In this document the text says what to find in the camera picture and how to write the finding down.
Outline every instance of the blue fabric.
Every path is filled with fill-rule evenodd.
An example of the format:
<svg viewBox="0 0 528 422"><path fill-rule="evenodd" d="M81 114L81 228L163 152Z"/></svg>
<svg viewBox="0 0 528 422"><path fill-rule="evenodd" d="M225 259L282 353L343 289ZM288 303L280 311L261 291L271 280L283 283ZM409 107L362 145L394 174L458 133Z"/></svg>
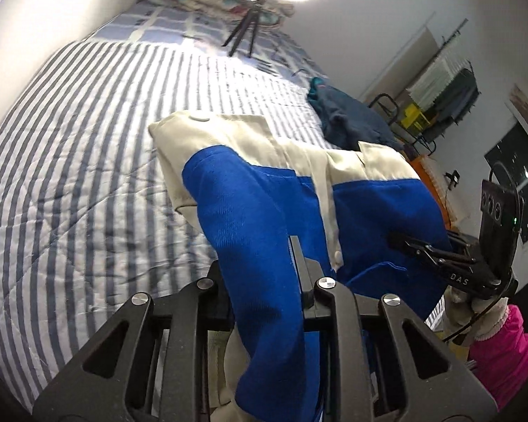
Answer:
<svg viewBox="0 0 528 422"><path fill-rule="evenodd" d="M359 141L401 150L383 117L321 78L311 80L307 101L321 119L328 142L349 151L359 151Z"/></svg>
<svg viewBox="0 0 528 422"><path fill-rule="evenodd" d="M288 248L288 237L297 235L304 255L333 274L311 179L252 166L225 146L197 152L182 178L217 251L251 357L237 404L263 422L314 420L319 339L303 332L300 287ZM417 180L364 180L334 186L333 193L345 259L339 280L364 295L395 292L428 316L445 283L386 243L388 231L396 230L446 249L441 214L426 188Z"/></svg>

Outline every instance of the jacket sleeve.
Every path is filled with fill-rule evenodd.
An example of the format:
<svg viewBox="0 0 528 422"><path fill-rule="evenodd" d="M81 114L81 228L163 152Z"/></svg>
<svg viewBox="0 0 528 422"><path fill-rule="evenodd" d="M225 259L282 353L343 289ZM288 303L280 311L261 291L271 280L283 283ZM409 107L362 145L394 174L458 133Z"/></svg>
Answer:
<svg viewBox="0 0 528 422"><path fill-rule="evenodd" d="M476 360L475 375L502 409L528 378L528 333L518 306L509 305L506 322L496 335L476 341L470 359Z"/></svg>

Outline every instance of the gloved hand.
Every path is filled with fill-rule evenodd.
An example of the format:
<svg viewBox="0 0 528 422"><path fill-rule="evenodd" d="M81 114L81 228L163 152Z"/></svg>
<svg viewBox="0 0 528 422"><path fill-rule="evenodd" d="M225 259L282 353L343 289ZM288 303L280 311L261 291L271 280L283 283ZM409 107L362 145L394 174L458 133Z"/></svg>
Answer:
<svg viewBox="0 0 528 422"><path fill-rule="evenodd" d="M473 316L481 313L494 300L496 298L481 300L455 287L448 287L444 293L445 312L442 319L445 336L447 337L469 323ZM462 332L462 335L466 336L460 345L469 346L473 341L484 341L491 338L499 332L507 317L508 298L501 298L483 317Z"/></svg>

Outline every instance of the silver bolt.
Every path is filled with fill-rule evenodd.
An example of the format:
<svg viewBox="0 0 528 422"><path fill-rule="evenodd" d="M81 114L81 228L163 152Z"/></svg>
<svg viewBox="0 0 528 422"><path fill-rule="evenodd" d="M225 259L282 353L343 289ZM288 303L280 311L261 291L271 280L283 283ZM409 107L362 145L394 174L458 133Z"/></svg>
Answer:
<svg viewBox="0 0 528 422"><path fill-rule="evenodd" d="M399 306L401 304L401 299L398 295L395 294L386 294L383 296L383 303L387 306Z"/></svg>
<svg viewBox="0 0 528 422"><path fill-rule="evenodd" d="M208 277L203 277L197 282L197 288L201 290L208 290L213 287L213 280Z"/></svg>
<svg viewBox="0 0 528 422"><path fill-rule="evenodd" d="M131 303L135 306L141 306L149 301L149 296L145 292L139 292L131 297Z"/></svg>
<svg viewBox="0 0 528 422"><path fill-rule="evenodd" d="M332 289L334 286L336 286L336 281L331 277L322 277L318 280L319 287L322 287L323 289Z"/></svg>

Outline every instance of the dark window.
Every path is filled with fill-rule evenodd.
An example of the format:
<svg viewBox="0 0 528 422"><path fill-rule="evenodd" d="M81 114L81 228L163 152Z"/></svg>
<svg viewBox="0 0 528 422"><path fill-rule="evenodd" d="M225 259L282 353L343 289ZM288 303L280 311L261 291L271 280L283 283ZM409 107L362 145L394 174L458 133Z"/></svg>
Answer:
<svg viewBox="0 0 528 422"><path fill-rule="evenodd" d="M516 189L524 198L522 214L521 237L522 242L528 241L528 135L524 128L517 123L495 147L485 155L489 166L496 161L505 164L513 176ZM507 175L497 168L495 176L501 186L511 187Z"/></svg>

